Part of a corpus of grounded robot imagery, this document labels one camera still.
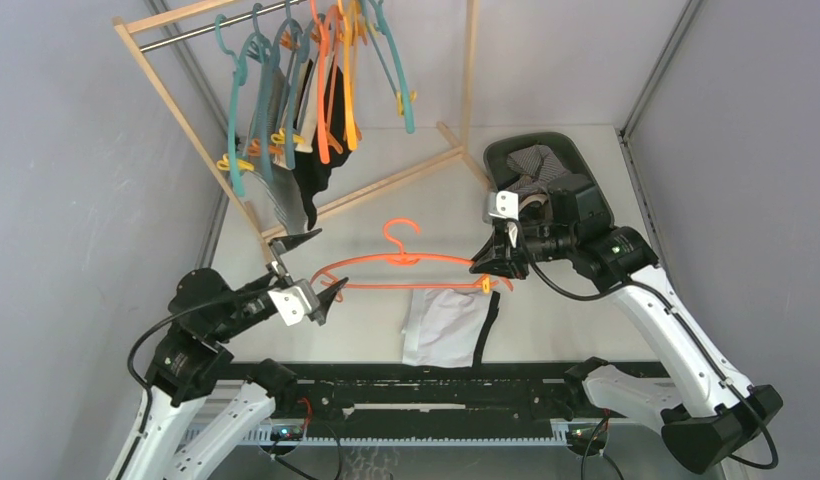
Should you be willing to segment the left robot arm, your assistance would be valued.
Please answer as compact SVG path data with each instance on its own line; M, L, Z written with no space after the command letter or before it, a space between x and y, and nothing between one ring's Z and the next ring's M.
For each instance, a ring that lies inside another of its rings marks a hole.
M192 440L183 439L195 416L233 361L227 344L279 315L288 326L303 319L324 324L345 280L315 292L292 278L281 257L318 235L276 237L265 275L238 289L210 268L179 281L169 316L132 345L127 370L142 390L130 433L111 479L206 479L245 435L271 415L284 417L311 404L298 392L298 377L265 359L252 367L234 398Z

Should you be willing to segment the orange clip hanger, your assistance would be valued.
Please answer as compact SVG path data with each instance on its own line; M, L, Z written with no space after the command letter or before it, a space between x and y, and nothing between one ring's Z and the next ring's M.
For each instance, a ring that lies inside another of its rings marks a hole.
M368 255L355 256L329 263L326 266L318 269L311 277L311 285L319 285L323 287L339 286L341 290L369 290L369 291L389 291L389 290L467 290L478 291L485 295L491 295L495 287L502 286L507 291L513 292L514 285L511 280L500 275L491 275L486 273L476 274L476 278L471 282L392 282L392 283L359 283L353 282L349 277L340 278L335 274L335 270L344 267L355 265L364 265L372 263L383 263L385 265L396 268L410 268L423 262L433 262L439 264L453 264L464 267L469 267L472 262L467 258L461 258L453 255L446 255L441 253L431 252L412 252L409 251L405 243L394 236L391 230L394 226L403 225L410 227L414 233L420 234L420 226L413 220L406 217L397 217L387 221L382 227L383 238L391 243L395 249L393 251L378 252Z

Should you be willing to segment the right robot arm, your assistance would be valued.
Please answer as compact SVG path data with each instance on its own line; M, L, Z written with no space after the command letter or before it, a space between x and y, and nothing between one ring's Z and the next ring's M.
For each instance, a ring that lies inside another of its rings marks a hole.
M524 280L544 262L567 260L624 312L664 367L660 385L592 357L570 369L565 406L578 416L597 408L656 432L674 459L701 474L762 438L783 400L756 385L716 347L676 294L657 255L634 228L618 226L600 188L588 176L568 174L542 192L489 195L492 233L473 257L471 271Z

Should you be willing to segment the white underwear black trim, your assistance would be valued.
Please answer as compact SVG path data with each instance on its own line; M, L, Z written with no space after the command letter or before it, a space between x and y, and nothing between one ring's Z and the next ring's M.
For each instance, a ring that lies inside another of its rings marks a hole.
M402 327L402 363L446 369L480 366L500 299L495 291L415 290Z

